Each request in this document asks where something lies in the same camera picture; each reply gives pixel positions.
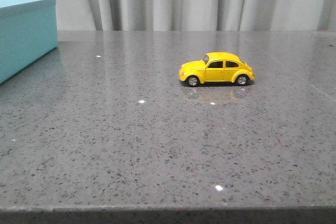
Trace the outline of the yellow toy beetle car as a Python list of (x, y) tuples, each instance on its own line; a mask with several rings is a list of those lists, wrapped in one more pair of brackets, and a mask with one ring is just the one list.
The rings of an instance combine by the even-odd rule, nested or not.
[(255, 80), (250, 65), (237, 55), (229, 52), (209, 52), (197, 61), (181, 65), (179, 78), (190, 87), (208, 82), (230, 82), (237, 86), (246, 86)]

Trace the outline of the light blue storage box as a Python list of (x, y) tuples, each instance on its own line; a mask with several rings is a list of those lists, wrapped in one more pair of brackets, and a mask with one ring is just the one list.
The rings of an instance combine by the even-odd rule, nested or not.
[(1, 82), (57, 46), (56, 0), (1, 0)]

